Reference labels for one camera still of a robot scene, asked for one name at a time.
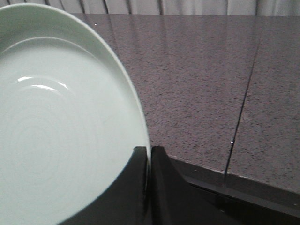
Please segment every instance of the white curtain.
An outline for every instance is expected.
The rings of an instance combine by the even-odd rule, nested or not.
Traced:
[[[300,16],[300,0],[0,0],[0,7],[21,2],[70,13]]]

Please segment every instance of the plate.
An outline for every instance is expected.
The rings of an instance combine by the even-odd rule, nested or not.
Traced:
[[[149,139],[135,89],[105,41],[40,4],[0,8],[0,224],[79,212]]]

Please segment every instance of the curtain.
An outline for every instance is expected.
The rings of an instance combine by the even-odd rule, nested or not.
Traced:
[[[0,0],[33,2],[70,13],[300,16],[300,0]]]

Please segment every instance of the speckled gray surface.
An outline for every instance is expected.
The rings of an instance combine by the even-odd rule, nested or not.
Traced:
[[[151,145],[223,172],[258,44],[254,17],[88,15],[86,21],[127,69]]]
[[[300,18],[262,22],[228,172],[300,193]]]
[[[255,61],[226,185],[300,205],[280,191],[300,193],[299,17],[77,16],[126,67],[151,144],[165,146],[182,173],[205,182],[223,182]],[[266,196],[264,184],[279,188],[276,196]]]

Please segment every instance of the light green plate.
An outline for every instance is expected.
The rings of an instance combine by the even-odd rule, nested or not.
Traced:
[[[38,4],[0,9],[0,224],[54,225],[149,139],[134,87],[90,27]]]

